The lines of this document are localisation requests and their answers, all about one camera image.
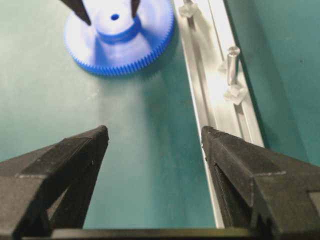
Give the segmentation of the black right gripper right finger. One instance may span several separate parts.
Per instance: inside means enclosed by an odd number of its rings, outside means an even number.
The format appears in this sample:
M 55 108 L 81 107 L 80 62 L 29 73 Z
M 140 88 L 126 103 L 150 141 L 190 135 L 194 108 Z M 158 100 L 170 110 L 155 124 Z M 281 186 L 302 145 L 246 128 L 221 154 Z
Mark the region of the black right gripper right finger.
M 201 143 L 226 227 L 320 232 L 320 168 L 210 126 Z

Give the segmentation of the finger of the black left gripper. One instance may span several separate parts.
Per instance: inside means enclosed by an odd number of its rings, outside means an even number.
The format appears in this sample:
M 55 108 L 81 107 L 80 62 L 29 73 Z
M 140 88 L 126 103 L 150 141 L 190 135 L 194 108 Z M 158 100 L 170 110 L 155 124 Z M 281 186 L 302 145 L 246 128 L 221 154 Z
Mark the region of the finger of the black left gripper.
M 131 17 L 132 18 L 136 17 L 140 3 L 141 3 L 140 0 L 131 0 L 130 1 L 130 10 L 131 10 Z
M 62 3 L 64 3 L 69 9 L 71 9 L 74 14 L 81 19 L 83 22 L 85 22 L 88 26 L 90 26 L 91 20 L 88 15 L 88 12 L 86 10 L 86 7 L 84 5 L 84 2 L 82 0 L 60 0 Z

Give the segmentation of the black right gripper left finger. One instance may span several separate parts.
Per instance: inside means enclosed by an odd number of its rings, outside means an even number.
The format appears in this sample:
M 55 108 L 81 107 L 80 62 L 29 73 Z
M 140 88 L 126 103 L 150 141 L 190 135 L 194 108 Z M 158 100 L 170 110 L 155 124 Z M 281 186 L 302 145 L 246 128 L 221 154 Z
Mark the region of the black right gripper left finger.
M 0 235 L 81 230 L 109 142 L 101 125 L 0 164 Z

